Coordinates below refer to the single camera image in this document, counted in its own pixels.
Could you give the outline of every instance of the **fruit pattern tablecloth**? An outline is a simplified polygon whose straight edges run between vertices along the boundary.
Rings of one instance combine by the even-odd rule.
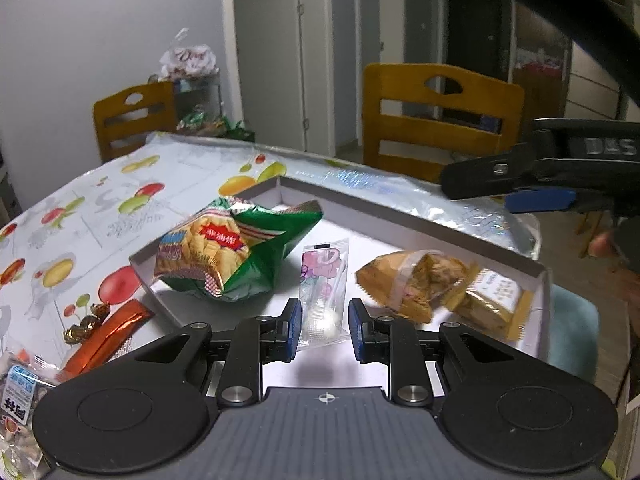
[[[0,342],[55,365],[77,349],[63,331],[108,302],[148,301],[129,255],[219,194],[286,174],[373,200],[529,253],[528,231],[489,200],[451,203],[437,186],[360,165],[233,140],[152,134],[145,146],[86,173],[0,230]],[[134,348],[170,328],[153,319]]]

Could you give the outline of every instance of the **yellow pastry package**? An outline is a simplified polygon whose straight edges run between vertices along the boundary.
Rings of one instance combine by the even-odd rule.
[[[465,284],[455,313],[470,320],[488,335],[518,340],[529,317],[533,293],[489,269],[473,272]]]
[[[356,281],[380,305],[415,322],[428,323],[436,306],[451,310],[463,296],[456,286],[468,269],[439,251],[398,251],[379,256],[356,272]]]

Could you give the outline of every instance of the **teal cushion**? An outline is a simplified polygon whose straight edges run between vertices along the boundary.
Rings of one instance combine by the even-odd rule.
[[[593,383],[598,362],[598,309],[557,285],[552,287],[552,301],[547,362]]]

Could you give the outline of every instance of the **green bag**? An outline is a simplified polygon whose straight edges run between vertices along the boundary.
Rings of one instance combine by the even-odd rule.
[[[272,211],[220,197],[162,237],[154,275],[173,290],[222,301],[266,292],[283,259],[321,218],[315,200]]]

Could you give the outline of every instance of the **black circular pad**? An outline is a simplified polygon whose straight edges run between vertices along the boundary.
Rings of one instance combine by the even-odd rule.
[[[560,474],[604,459],[618,423],[609,398],[550,375],[545,386],[463,383],[444,400],[440,423],[461,450],[514,472]]]
[[[151,468],[189,448],[208,425],[206,403],[189,384],[114,388],[82,379],[51,390],[34,412],[38,443],[65,468],[86,474]]]
[[[506,392],[498,400],[498,413],[517,428],[548,431],[571,420],[574,410],[562,395],[549,388],[523,386]]]
[[[142,423],[153,406],[153,401],[143,392],[112,388],[95,392],[83,400],[78,417],[94,430],[123,431]]]

